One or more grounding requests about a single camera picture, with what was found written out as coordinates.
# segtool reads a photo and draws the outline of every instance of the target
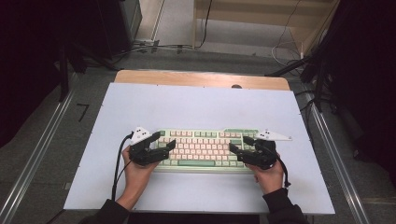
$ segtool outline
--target aluminum rail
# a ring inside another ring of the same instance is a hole
[[[313,99],[310,94],[307,94],[306,98],[308,101]],[[318,112],[315,104],[312,105],[312,110],[315,122],[318,125],[320,135],[332,161],[332,166],[338,176],[338,180],[340,181],[341,187],[343,188],[346,200],[349,204],[350,210],[353,217],[355,218],[356,223],[370,224],[370,220],[364,210],[361,198],[359,197],[359,194],[355,189],[352,179],[349,176],[347,168],[345,167],[344,162],[340,154],[338,153],[338,148],[334,143],[334,140],[332,139],[332,135],[326,124],[325,118],[321,113]]]
[[[72,85],[69,93],[66,95],[64,101],[57,105],[46,129],[44,130],[43,134],[40,137],[40,140],[35,146],[35,150],[33,151],[29,161],[26,162],[25,167],[23,168],[20,176],[11,188],[11,191],[9,192],[1,208],[0,223],[2,224],[11,223],[11,220],[17,212],[17,209],[21,203],[24,194],[26,193],[30,183],[32,182],[33,177],[35,176],[35,172],[40,165],[40,162],[42,161],[47,152],[51,139],[55,134],[62,118],[64,117],[64,113],[66,112],[67,107],[69,107],[70,101],[75,93],[75,86],[79,81],[78,75],[76,73],[73,74],[71,79]]]

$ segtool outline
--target person's left hand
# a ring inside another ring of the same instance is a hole
[[[128,211],[132,210],[134,205],[137,203],[137,200],[140,198],[149,182],[149,177],[152,171],[158,165],[158,162],[156,162],[146,166],[140,166],[132,162],[129,159],[129,150],[130,147],[128,146],[122,151],[124,164],[129,164],[125,167],[124,170],[125,190],[122,195],[117,199],[117,203],[119,203]]]

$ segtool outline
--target white board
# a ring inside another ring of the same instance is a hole
[[[152,133],[253,128],[291,136],[292,141],[276,142],[289,171],[291,201],[305,214],[334,213],[292,91],[120,83],[107,90],[64,209],[99,209],[110,198],[120,142],[137,126]],[[123,187],[121,178],[118,196]],[[253,175],[231,174],[153,173],[134,210],[268,213]]]

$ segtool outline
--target sleeve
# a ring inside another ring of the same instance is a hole
[[[96,215],[82,219],[79,224],[122,224],[128,215],[128,210],[118,203],[107,199]]]
[[[285,189],[278,189],[262,197],[270,210],[267,216],[270,224],[308,224],[301,208],[291,203]]]

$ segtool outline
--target mechanical keyboard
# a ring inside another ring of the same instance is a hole
[[[169,159],[161,161],[156,172],[190,173],[251,173],[244,163],[237,160],[229,150],[229,143],[240,149],[254,149],[243,144],[243,136],[254,138],[259,130],[225,129],[171,130],[161,129],[161,137],[154,147],[165,145],[176,139],[176,147],[169,152]]]

